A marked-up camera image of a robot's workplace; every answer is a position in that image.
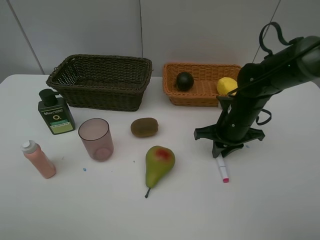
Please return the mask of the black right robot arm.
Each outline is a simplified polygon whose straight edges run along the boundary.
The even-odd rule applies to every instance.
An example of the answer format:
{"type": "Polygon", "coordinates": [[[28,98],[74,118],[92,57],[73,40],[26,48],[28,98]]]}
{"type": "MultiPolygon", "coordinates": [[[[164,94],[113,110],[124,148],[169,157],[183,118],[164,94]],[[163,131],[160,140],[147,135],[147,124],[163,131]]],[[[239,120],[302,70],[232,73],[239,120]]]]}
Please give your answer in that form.
{"type": "Polygon", "coordinates": [[[264,106],[270,98],[319,77],[319,37],[299,38],[259,64],[246,64],[238,73],[238,88],[217,98],[222,107],[217,123],[195,129],[194,138],[212,140],[214,158],[226,157],[253,140],[262,141],[264,132],[252,128],[252,124],[262,126],[270,122],[270,118],[259,121],[260,112],[269,113],[264,106]]]}

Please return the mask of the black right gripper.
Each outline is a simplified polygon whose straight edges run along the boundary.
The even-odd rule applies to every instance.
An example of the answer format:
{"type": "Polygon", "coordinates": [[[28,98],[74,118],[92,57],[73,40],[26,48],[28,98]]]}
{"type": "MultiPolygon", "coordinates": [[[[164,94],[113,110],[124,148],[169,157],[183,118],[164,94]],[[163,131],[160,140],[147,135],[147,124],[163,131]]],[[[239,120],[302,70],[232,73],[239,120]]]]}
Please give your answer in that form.
{"type": "Polygon", "coordinates": [[[218,96],[217,99],[222,107],[217,123],[194,130],[196,140],[213,140],[213,158],[219,155],[225,158],[241,150],[244,143],[264,139],[264,132],[251,126],[265,106],[265,97],[250,98],[238,95],[218,96]]]}

